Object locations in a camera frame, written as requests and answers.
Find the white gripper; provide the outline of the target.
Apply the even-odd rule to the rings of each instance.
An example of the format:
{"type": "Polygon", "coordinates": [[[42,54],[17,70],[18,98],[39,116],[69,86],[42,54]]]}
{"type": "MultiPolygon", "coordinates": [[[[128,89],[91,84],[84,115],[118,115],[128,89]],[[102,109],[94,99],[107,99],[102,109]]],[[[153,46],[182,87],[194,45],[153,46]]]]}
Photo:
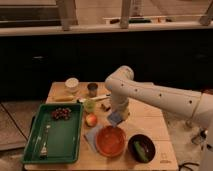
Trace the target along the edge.
{"type": "Polygon", "coordinates": [[[122,120],[126,120],[130,115],[128,105],[129,105],[128,99],[126,99],[123,102],[115,102],[115,101],[111,102],[112,111],[117,113],[122,120]]]}

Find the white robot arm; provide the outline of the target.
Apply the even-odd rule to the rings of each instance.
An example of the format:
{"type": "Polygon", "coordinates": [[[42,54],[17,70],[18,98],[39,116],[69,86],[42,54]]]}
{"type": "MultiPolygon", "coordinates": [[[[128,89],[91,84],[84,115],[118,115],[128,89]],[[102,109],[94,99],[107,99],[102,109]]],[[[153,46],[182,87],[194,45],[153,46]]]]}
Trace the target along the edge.
{"type": "Polygon", "coordinates": [[[129,99],[133,98],[180,115],[205,128],[207,138],[199,171],[213,171],[213,95],[136,82],[134,72],[128,66],[121,66],[109,75],[105,80],[105,87],[111,92],[112,112],[117,118],[128,118],[129,99]]]}

